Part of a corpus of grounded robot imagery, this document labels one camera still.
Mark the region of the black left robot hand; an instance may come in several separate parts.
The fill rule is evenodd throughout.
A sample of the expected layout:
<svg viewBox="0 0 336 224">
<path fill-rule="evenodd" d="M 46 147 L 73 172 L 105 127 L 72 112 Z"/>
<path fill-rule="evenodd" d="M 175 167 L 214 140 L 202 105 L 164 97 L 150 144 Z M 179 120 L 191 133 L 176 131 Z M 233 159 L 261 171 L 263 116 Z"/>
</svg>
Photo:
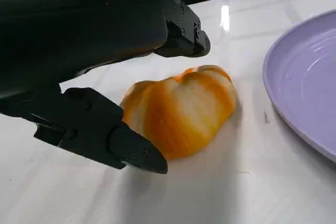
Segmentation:
<svg viewBox="0 0 336 224">
<path fill-rule="evenodd" d="M 167 161 L 91 88 L 60 83 L 156 53 L 201 57 L 211 43 L 182 0 L 1 0 L 1 113 L 35 138 L 99 163 L 166 174 Z"/>
</svg>

